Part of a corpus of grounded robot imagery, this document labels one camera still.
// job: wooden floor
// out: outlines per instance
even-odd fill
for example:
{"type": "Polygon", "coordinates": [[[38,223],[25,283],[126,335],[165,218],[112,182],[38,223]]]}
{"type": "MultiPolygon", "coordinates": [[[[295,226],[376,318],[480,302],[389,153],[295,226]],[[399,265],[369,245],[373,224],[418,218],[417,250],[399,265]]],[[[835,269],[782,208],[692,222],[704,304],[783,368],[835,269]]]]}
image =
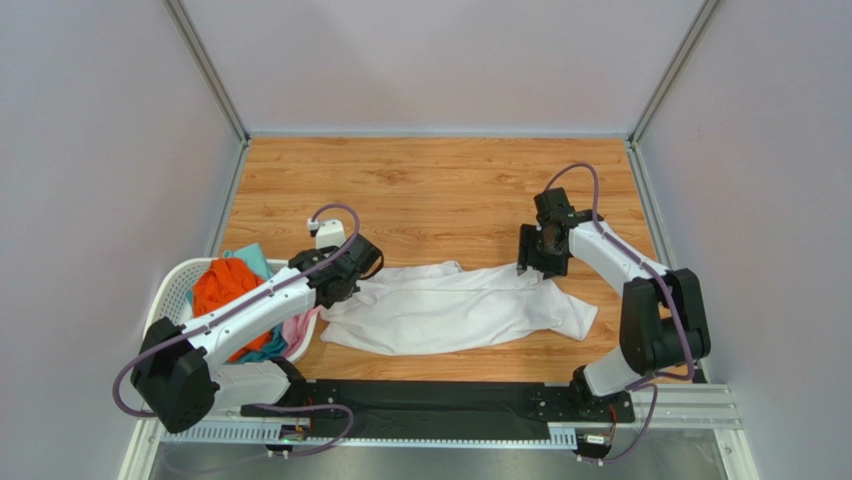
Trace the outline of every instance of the wooden floor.
{"type": "MultiPolygon", "coordinates": [[[[652,256],[622,142],[569,139],[255,139],[223,249],[259,242],[269,258],[290,258],[313,247],[305,219],[326,203],[342,202],[358,211],[362,233],[384,251],[387,266],[513,263],[520,225],[535,221],[533,196],[577,161],[600,174],[601,214],[652,256]]],[[[576,207],[591,206],[588,172],[571,172],[558,185],[576,207]]],[[[351,231],[347,214],[334,214],[351,231]]],[[[544,331],[453,354],[384,357],[323,343],[319,334],[327,324],[320,322],[297,366],[308,378],[568,381],[575,368],[616,345],[620,298],[576,259],[558,284],[600,307],[583,342],[544,331]]]]}

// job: white cloth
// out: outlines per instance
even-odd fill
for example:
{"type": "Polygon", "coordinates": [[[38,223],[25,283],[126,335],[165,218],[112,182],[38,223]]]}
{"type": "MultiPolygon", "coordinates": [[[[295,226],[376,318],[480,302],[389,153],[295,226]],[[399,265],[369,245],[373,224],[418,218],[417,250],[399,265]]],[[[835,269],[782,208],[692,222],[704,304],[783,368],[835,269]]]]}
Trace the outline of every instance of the white cloth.
{"type": "Polygon", "coordinates": [[[466,272],[456,262],[385,268],[322,317],[324,342],[383,355],[428,355],[497,345],[536,330],[583,340],[597,307],[515,265],[466,272]]]}

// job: white wall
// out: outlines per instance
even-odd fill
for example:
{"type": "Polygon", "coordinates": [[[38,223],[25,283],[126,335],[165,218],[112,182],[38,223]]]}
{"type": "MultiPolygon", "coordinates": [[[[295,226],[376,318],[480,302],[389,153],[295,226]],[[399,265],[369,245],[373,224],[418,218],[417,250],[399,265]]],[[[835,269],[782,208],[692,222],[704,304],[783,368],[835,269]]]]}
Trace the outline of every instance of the white wall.
{"type": "Polygon", "coordinates": [[[764,479],[852,471],[850,19],[724,2],[642,146],[764,479]]]}
{"type": "Polygon", "coordinates": [[[253,131],[624,134],[701,0],[187,0],[253,131]]]}
{"type": "Polygon", "coordinates": [[[0,477],[116,477],[112,379],[236,158],[160,1],[0,1],[0,477]]]}

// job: white plastic basket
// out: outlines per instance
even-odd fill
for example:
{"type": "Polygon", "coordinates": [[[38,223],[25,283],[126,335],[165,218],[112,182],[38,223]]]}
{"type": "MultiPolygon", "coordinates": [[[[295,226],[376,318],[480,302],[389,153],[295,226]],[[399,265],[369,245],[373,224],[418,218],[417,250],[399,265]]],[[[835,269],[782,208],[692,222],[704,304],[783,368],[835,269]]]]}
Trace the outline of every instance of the white plastic basket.
{"type": "MultiPolygon", "coordinates": [[[[163,283],[160,284],[160,289],[157,290],[157,295],[154,297],[154,303],[148,311],[148,319],[145,321],[145,331],[155,321],[165,317],[175,325],[181,325],[192,318],[192,305],[186,299],[186,294],[192,290],[192,287],[210,268],[210,262],[215,258],[194,258],[187,260],[176,266],[166,275],[163,283]]],[[[273,273],[287,266],[286,260],[267,260],[269,267],[273,273]]],[[[306,332],[305,340],[292,355],[287,356],[287,360],[291,363],[299,361],[308,350],[308,344],[311,337],[314,335],[314,328],[317,323],[317,314],[313,314],[308,323],[308,331],[306,332]]]]}

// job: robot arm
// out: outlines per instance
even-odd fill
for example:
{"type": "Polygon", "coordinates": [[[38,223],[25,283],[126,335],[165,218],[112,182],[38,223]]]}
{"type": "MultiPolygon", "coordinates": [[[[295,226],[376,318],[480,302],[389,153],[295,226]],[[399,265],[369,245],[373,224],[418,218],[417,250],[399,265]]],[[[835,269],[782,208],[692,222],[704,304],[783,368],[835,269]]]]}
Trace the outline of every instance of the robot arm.
{"type": "Polygon", "coordinates": [[[537,195],[535,204],[538,226],[521,226],[519,273],[533,268],[545,278],[564,276],[568,259],[577,257],[622,297],[619,345],[574,373],[574,383],[592,400],[685,362],[674,323],[661,317],[660,304],[677,309],[694,359],[710,353],[701,288],[692,271],[672,271],[642,255],[618,237],[603,217],[593,218],[591,210],[576,211],[562,188],[537,195]],[[675,305],[666,304],[651,272],[666,284],[675,305]]]}
{"type": "Polygon", "coordinates": [[[358,291],[355,282],[382,252],[357,235],[346,254],[316,272],[288,282],[330,257],[346,240],[338,220],[310,222],[316,248],[290,259],[262,285],[202,317],[175,326],[168,318],[148,329],[141,352],[182,333],[208,327],[140,362],[131,382],[171,433],[186,430],[212,410],[274,404],[290,386],[287,374],[271,361],[227,364],[228,358],[275,325],[315,306],[331,307],[358,291]]]}

